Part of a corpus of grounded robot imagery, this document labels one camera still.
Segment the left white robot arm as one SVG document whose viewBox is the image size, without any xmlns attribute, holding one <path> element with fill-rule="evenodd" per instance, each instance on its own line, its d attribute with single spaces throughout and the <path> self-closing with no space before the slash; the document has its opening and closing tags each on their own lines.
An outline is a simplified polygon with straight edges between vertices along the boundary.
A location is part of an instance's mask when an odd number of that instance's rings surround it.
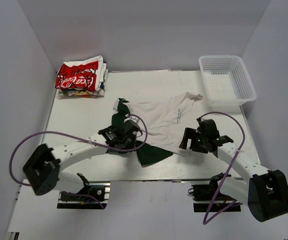
<svg viewBox="0 0 288 240">
<path fill-rule="evenodd" d="M 57 190 L 83 200 L 91 191 L 89 181 L 81 173 L 72 174 L 65 169 L 94 156 L 133 152 L 140 131 L 134 121 L 127 120 L 121 127 L 111 125 L 99 130 L 86 141 L 57 147 L 41 144 L 25 163 L 23 172 L 37 196 Z"/>
</svg>

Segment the white green raglan t-shirt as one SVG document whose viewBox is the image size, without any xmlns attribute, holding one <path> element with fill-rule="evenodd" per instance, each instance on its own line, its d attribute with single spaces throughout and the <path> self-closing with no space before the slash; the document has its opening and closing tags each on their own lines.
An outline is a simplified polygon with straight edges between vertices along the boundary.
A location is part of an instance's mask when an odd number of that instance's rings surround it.
<svg viewBox="0 0 288 240">
<path fill-rule="evenodd" d="M 201 94 L 191 92 L 182 93 L 166 100 L 130 102 L 119 98 L 113 106 L 111 124 L 122 126 L 128 120 L 127 115 L 132 114 L 144 135 L 136 140 L 136 146 L 144 142 L 143 147 L 136 151 L 139 163 L 149 166 L 158 163 L 174 154 L 189 155 L 188 150 L 180 148 L 185 128 L 194 123 L 193 109 L 202 100 Z"/>
</svg>

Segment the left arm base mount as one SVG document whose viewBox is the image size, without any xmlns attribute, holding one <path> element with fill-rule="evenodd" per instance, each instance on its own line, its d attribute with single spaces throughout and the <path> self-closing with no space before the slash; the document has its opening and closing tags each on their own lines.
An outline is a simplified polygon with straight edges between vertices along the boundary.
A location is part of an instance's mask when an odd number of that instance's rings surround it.
<svg viewBox="0 0 288 240">
<path fill-rule="evenodd" d="M 60 193 L 57 201 L 58 209 L 67 210 L 104 210 L 110 196 L 109 182 L 91 182 L 88 195 L 73 196 Z"/>
</svg>

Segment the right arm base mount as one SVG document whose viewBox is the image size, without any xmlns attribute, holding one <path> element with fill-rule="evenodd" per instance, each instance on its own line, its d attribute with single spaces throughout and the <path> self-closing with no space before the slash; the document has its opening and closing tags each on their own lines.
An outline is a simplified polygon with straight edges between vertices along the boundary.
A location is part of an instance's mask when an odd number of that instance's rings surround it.
<svg viewBox="0 0 288 240">
<path fill-rule="evenodd" d="M 218 187 L 218 181 L 224 176 L 224 173 L 213 176 L 207 183 L 195 183 L 187 191 L 192 196 L 193 210 L 195 213 L 206 213 L 209 203 Z M 232 197 L 218 193 L 214 204 L 210 208 L 211 213 L 218 212 L 230 203 L 235 201 Z"/>
</svg>

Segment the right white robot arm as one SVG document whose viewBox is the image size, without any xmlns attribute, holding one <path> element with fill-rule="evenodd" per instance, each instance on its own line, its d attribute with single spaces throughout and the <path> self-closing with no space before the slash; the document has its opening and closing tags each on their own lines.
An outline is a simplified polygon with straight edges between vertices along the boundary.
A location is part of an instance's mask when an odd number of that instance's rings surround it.
<svg viewBox="0 0 288 240">
<path fill-rule="evenodd" d="M 185 128 L 179 147 L 197 153 L 213 154 L 241 177 L 219 173 L 207 186 L 193 187 L 195 201 L 232 199 L 247 206 L 259 222 L 288 214 L 288 183 L 280 170 L 270 170 L 253 161 L 227 135 L 220 135 L 212 119 L 198 119 L 198 128 Z"/>
</svg>

